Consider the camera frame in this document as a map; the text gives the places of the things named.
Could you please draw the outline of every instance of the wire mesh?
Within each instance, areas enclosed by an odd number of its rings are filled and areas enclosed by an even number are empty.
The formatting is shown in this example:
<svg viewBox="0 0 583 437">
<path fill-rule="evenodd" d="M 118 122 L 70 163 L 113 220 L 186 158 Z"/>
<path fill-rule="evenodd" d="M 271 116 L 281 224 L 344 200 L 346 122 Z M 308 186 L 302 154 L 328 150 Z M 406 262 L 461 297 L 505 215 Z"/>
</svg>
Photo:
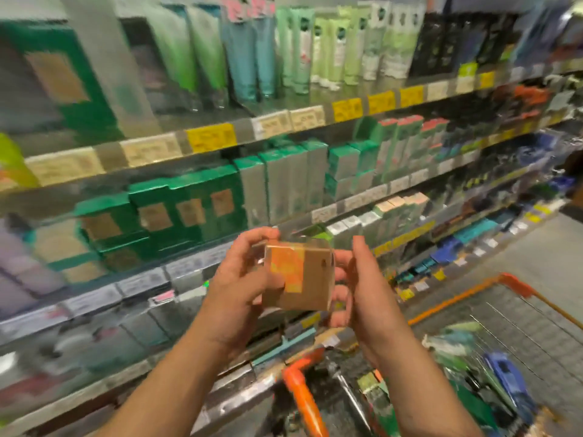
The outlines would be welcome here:
<svg viewBox="0 0 583 437">
<path fill-rule="evenodd" d="M 405 311 L 418 316 L 461 293 L 443 288 Z M 583 425 L 583 330 L 536 296 L 522 298 L 500 284 L 457 302 L 413 326 L 422 338 L 449 324 L 475 320 L 483 351 L 506 352 L 524 376 L 532 397 L 566 419 Z"/>
</svg>

